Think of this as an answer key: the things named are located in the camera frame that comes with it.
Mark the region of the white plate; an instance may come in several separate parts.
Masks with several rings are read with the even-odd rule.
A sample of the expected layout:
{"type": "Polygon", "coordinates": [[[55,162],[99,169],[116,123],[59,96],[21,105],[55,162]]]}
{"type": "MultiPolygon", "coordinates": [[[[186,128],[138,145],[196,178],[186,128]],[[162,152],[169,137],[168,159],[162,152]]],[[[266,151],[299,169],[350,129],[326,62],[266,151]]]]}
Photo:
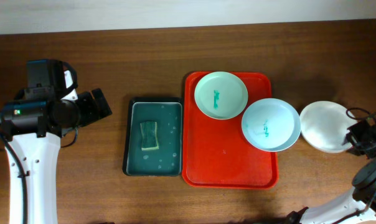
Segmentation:
{"type": "Polygon", "coordinates": [[[301,134],[314,148],[340,153],[352,147],[346,139],[348,128],[357,123],[344,106],[331,101],[316,101],[300,113],[301,134]]]}

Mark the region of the light blue plate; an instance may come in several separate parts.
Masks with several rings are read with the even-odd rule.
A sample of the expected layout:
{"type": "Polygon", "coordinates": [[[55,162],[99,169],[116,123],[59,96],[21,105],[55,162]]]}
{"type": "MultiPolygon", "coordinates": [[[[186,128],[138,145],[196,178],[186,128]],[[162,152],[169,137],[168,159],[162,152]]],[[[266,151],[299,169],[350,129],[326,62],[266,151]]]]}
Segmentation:
{"type": "Polygon", "coordinates": [[[283,100],[258,100],[243,114],[242,133],[245,139],[259,150],[284,151],[291,147],[301,134],[299,114],[283,100]]]}

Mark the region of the yellow green sponge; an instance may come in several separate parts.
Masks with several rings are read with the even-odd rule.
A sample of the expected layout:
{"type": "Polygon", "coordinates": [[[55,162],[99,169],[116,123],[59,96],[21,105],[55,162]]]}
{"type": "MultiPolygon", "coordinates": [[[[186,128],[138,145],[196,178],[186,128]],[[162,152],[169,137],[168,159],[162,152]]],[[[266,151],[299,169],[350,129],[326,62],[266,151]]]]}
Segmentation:
{"type": "Polygon", "coordinates": [[[157,122],[145,121],[140,124],[141,129],[141,150],[152,151],[159,149],[159,142],[157,138],[157,122]]]}

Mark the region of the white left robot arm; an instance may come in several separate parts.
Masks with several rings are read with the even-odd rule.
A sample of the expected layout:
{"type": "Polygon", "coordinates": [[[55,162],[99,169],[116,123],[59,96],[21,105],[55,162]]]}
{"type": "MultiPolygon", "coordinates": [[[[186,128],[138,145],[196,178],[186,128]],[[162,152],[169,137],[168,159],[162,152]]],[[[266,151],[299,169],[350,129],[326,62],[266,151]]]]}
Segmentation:
{"type": "Polygon", "coordinates": [[[27,63],[27,88],[0,111],[10,170],[10,223],[56,223],[61,139],[112,114],[102,91],[78,94],[77,73],[55,59],[27,63]]]}

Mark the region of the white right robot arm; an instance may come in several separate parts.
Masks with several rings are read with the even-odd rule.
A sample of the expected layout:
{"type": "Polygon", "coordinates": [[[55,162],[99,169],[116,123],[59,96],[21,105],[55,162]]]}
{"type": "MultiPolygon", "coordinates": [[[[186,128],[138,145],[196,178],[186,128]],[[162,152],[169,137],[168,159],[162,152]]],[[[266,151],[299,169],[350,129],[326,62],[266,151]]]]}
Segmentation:
{"type": "Polygon", "coordinates": [[[345,140],[353,150],[366,155],[370,162],[361,168],[352,181],[352,188],[343,195],[318,207],[305,207],[291,212],[284,223],[327,224],[376,221],[376,123],[362,120],[348,128],[345,140]]]}

